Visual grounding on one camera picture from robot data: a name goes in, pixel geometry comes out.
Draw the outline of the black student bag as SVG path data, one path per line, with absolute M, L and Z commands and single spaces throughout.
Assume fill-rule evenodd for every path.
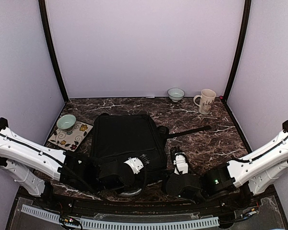
M 151 184 L 166 176 L 168 139 L 210 129 L 203 126 L 171 134 L 168 127 L 157 126 L 149 115 L 101 114 L 94 122 L 90 158 L 111 160 L 148 153 L 147 184 Z

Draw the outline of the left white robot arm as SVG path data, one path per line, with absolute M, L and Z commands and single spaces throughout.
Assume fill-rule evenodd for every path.
M 58 198 L 52 194 L 52 185 L 35 176 L 33 168 L 62 184 L 81 192 L 99 196 L 98 191 L 84 179 L 85 169 L 91 163 L 84 155 L 72 151 L 48 149 L 31 142 L 8 127 L 7 119 L 0 118 L 0 169 L 23 186 L 48 209 L 58 205 Z

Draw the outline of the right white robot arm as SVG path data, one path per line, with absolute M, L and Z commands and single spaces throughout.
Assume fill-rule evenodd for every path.
M 239 190 L 235 203 L 245 208 L 288 170 L 288 120 L 270 142 L 242 158 L 233 158 L 203 175 L 192 172 L 180 147 L 170 150 L 173 172 L 163 181 L 165 194 L 203 203 Z

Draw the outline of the floral placemat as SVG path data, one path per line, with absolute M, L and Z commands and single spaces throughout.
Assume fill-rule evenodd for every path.
M 77 120 L 72 129 L 68 131 L 56 128 L 48 138 L 48 142 L 61 149 L 75 152 L 92 129 L 93 125 Z

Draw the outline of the green bowl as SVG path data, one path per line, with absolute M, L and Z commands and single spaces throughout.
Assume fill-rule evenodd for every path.
M 67 115 L 63 115 L 57 120 L 56 126 L 58 129 L 68 130 L 68 129 L 73 128 L 75 123 L 76 123 L 76 117 L 74 115 L 67 114 Z

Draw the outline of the cream mug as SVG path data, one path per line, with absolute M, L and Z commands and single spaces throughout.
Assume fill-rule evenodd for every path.
M 216 98 L 216 92 L 211 89 L 201 90 L 200 95 L 196 95 L 193 98 L 194 104 L 198 107 L 199 113 L 207 115 L 212 109 L 212 105 Z

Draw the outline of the small white bowl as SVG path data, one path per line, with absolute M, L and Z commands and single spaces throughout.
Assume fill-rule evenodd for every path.
M 185 92 L 180 88 L 171 88 L 168 90 L 168 97 L 173 102 L 178 102 L 183 99 Z

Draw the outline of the black front table rail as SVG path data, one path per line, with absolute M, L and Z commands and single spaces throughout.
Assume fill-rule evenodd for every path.
M 89 192 L 81 192 L 67 185 L 54 184 L 53 187 L 51 201 L 39 200 L 36 203 L 23 187 L 19 187 L 10 217 L 15 216 L 24 203 L 35 204 L 37 207 L 49 207 L 56 212 L 63 210 L 65 214 L 78 216 L 92 216 L 97 213 L 132 216 L 200 213 L 201 216 L 225 216 L 231 215 L 240 208 L 253 207 L 256 203 L 261 203 L 261 199 L 265 196 L 264 194 L 254 196 L 247 192 L 233 192 L 215 200 L 196 204 L 190 200 L 166 195 L 161 191 L 160 184 L 151 184 L 145 188 L 142 195 L 132 198 L 120 197 L 112 191 L 102 192 L 106 199 L 113 201 L 110 204 Z

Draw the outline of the right black frame post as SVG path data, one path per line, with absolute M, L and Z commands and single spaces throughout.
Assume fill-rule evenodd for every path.
M 234 59 L 232 62 L 230 74 L 228 77 L 227 85 L 225 88 L 225 92 L 223 95 L 223 101 L 225 104 L 227 103 L 229 99 L 229 96 L 233 87 L 233 83 L 236 77 L 236 73 L 238 70 L 240 58 L 242 55 L 245 36 L 246 36 L 247 28 L 248 28 L 249 16 L 251 12 L 251 4 L 252 4 L 251 0 L 244 1 L 244 8 L 243 8 L 243 14 L 242 14 L 242 20 L 241 20 L 241 25 L 240 25 L 240 32 L 239 32 L 239 37 L 237 41 L 236 51 L 235 51 Z

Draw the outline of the black frame post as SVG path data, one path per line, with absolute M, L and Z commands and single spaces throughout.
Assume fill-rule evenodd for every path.
M 69 100 L 69 97 L 68 97 L 67 90 L 63 82 L 63 77 L 61 75 L 59 63 L 58 63 L 56 52 L 55 52 L 55 47 L 54 47 L 52 36 L 51 36 L 48 14 L 47 14 L 47 9 L 46 9 L 46 1 L 39 0 L 38 4 L 39 4 L 39 11 L 40 11 L 40 17 L 42 21 L 44 36 L 45 36 L 51 64 L 53 67 L 53 71 L 54 71 L 56 81 L 59 86 L 59 90 L 62 95 L 62 98 L 64 102 L 67 103 Z
M 246 36 L 247 28 L 248 28 L 249 16 L 251 12 L 251 4 L 252 4 L 251 0 L 244 1 L 244 8 L 243 8 L 243 14 L 242 14 L 242 20 L 241 20 L 241 25 L 240 25 L 240 32 L 239 32 L 239 37 L 237 41 L 236 51 L 235 51 L 234 59 L 232 62 L 230 74 L 228 77 L 227 85 L 225 88 L 225 92 L 223 95 L 223 101 L 225 104 L 227 103 L 229 99 L 229 96 L 233 87 L 233 83 L 236 77 L 236 73 L 238 70 L 240 58 L 242 55 L 245 36 Z

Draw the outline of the left black frame post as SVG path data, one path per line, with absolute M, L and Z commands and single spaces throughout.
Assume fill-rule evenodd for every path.
M 59 90 L 62 95 L 62 98 L 64 102 L 67 103 L 69 100 L 69 97 L 68 97 L 67 90 L 63 82 L 63 77 L 61 75 L 59 63 L 58 63 L 56 52 L 55 52 L 55 47 L 54 47 L 52 36 L 51 36 L 48 14 L 47 14 L 47 9 L 46 9 L 46 1 L 39 0 L 38 4 L 39 4 L 39 11 L 40 11 L 40 17 L 42 21 L 44 36 L 45 36 L 51 64 L 53 67 L 53 71 L 54 71 L 56 81 L 59 86 Z

